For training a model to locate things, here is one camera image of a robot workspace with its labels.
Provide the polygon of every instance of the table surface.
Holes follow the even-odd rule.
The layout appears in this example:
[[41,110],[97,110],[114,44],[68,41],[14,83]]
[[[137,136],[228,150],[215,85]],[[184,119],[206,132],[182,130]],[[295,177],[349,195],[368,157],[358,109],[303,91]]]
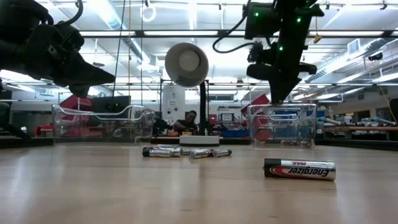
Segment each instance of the table surface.
[[[0,223],[396,223],[396,152],[225,148],[231,157],[197,160],[129,146],[2,150]],[[265,178],[265,157],[334,160],[337,179]]]

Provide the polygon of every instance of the person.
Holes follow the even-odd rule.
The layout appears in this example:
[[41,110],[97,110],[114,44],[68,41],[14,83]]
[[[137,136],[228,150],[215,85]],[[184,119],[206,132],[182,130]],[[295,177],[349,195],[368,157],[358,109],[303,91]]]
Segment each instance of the person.
[[198,131],[198,126],[195,124],[197,112],[191,110],[187,113],[185,119],[180,119],[174,123],[174,131],[182,133],[183,131]]

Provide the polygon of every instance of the white base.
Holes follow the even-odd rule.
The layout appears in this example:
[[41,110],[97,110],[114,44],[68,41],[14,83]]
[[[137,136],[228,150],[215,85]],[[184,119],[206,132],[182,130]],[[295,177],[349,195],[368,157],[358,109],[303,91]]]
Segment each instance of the white base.
[[181,146],[219,146],[219,136],[180,136]]

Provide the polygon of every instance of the computer monitor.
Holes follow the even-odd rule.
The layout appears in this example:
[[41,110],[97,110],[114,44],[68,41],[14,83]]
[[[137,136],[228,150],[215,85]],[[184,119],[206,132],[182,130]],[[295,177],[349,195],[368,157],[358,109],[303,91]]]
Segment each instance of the computer monitor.
[[[119,113],[122,112],[131,103],[130,96],[112,96],[97,97],[91,101],[94,113]],[[101,118],[128,118],[129,112],[126,110],[123,114],[117,116],[100,116]]]

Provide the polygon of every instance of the clear plastic bin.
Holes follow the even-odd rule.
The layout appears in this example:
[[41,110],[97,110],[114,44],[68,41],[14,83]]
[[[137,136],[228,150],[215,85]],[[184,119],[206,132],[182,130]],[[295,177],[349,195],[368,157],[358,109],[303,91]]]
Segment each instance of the clear plastic bin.
[[252,105],[248,123],[253,147],[314,147],[317,105]]
[[120,113],[94,113],[52,105],[54,144],[150,142],[155,111],[130,105]]

